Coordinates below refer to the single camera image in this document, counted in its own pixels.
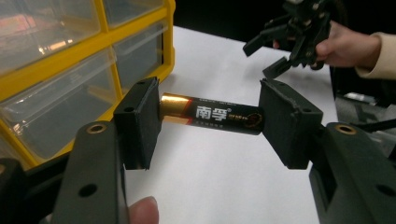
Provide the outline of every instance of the white tabletop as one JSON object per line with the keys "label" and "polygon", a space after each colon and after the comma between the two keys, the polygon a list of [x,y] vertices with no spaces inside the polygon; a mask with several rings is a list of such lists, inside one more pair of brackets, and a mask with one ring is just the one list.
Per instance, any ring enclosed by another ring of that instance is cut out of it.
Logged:
{"label": "white tabletop", "polygon": [[[174,27],[176,65],[164,92],[258,105],[262,69],[288,52]],[[329,68],[292,68],[278,80],[291,85],[337,121]],[[288,170],[265,137],[163,123],[148,171],[126,173],[131,204],[154,196],[162,224],[318,223],[309,169]]]}

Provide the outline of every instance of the human hand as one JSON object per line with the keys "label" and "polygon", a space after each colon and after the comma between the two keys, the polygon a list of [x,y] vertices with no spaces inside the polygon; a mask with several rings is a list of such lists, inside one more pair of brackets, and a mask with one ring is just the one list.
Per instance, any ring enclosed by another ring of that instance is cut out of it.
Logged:
{"label": "human hand", "polygon": [[375,67],[381,51],[381,40],[377,36],[352,31],[331,21],[329,38],[316,46],[317,61],[330,66],[360,66],[369,70]]}
{"label": "human hand", "polygon": [[144,198],[129,207],[131,224],[158,224],[160,214],[157,201],[153,197]]}

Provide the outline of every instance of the plastic storage drawer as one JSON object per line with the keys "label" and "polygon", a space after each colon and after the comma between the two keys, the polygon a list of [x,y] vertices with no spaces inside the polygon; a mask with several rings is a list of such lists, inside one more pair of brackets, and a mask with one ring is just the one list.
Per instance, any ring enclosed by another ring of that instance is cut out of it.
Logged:
{"label": "plastic storage drawer", "polygon": [[163,64],[163,32],[166,29],[166,22],[160,21],[114,45],[124,94]]}
{"label": "plastic storage drawer", "polygon": [[109,49],[0,104],[3,120],[37,160],[56,155],[117,99]]}
{"label": "plastic storage drawer", "polygon": [[100,31],[92,0],[3,0],[0,27],[0,76]]}
{"label": "plastic storage drawer", "polygon": [[117,27],[162,7],[163,0],[105,0],[109,27]]}

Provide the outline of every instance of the battery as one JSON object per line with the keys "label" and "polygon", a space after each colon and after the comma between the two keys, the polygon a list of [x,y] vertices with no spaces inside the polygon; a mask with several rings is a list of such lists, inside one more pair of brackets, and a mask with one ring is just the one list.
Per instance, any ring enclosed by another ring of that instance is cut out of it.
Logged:
{"label": "battery", "polygon": [[263,130],[263,110],[258,106],[164,93],[160,104],[163,121],[229,131],[259,134]]}

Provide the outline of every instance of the beige sleeve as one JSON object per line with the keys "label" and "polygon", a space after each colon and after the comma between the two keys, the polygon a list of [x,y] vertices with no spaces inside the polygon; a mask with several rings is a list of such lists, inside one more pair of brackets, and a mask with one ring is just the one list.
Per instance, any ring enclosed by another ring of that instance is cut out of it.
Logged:
{"label": "beige sleeve", "polygon": [[381,52],[372,71],[355,67],[360,77],[396,79],[396,35],[374,33],[381,39]]}

